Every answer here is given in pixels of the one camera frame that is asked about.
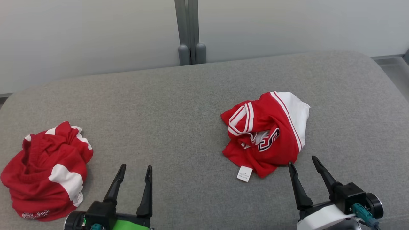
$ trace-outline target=red jersey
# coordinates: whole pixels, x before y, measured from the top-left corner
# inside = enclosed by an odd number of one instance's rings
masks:
[[[223,154],[261,178],[295,162],[305,144],[309,108],[290,92],[268,92],[241,102],[221,115],[231,138]]]
[[[80,132],[63,122],[23,140],[23,149],[4,168],[12,207],[25,219],[52,221],[67,216],[83,200],[85,164],[93,150]]]

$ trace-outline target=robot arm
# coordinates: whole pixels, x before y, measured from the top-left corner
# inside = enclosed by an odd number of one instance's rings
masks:
[[[343,185],[336,181],[316,156],[312,157],[329,192],[329,201],[313,205],[292,162],[288,168],[300,220],[297,230],[360,229],[362,223],[379,230],[377,219],[383,217],[382,203],[372,193],[366,193],[354,183]]]
[[[94,201],[86,212],[71,212],[64,230],[149,230],[152,217],[152,166],[145,176],[145,190],[136,215],[116,213],[119,186],[124,180],[126,164],[122,164],[102,202]]]

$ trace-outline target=printed number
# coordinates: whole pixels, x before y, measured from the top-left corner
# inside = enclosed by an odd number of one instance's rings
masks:
[[[276,128],[273,134],[269,137],[268,135],[265,136],[258,145],[258,150],[260,152],[267,150],[273,144],[273,142],[279,137],[280,129]]]

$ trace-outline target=gray couch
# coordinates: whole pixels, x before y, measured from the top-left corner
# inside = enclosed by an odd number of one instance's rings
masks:
[[[86,210],[101,200],[121,163],[127,172],[117,211],[135,213],[153,166],[152,226],[160,229],[295,229],[289,172],[236,179],[222,154],[220,114],[264,92],[292,92],[311,106],[306,146],[295,163],[314,203],[328,192],[316,155],[342,183],[354,182],[384,206],[382,229],[409,228],[409,104],[365,55],[318,52],[104,74],[51,82],[13,94],[0,110],[0,169],[29,133],[63,121],[82,127],[94,149]],[[62,229],[64,219],[24,220],[0,186],[0,229]]]

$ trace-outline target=white robot part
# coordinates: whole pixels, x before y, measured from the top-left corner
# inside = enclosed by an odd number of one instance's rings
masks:
[[[335,205],[323,207],[297,223],[297,230],[323,230],[355,214],[345,215]]]

